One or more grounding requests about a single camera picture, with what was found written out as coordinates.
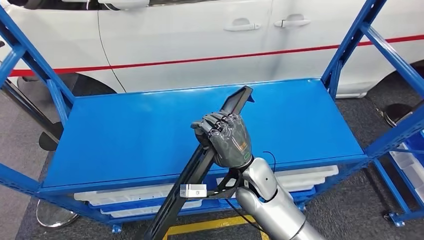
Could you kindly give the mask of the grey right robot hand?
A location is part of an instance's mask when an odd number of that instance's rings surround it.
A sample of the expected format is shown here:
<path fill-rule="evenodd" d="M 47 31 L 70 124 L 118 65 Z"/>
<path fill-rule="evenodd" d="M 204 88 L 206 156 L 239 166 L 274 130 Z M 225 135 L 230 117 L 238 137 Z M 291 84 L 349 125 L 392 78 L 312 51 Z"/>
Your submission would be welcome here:
<path fill-rule="evenodd" d="M 192 122 L 198 141 L 212 147 L 213 161 L 223 168 L 242 168 L 253 158 L 251 138 L 243 118 L 226 111 L 212 112 Z"/>

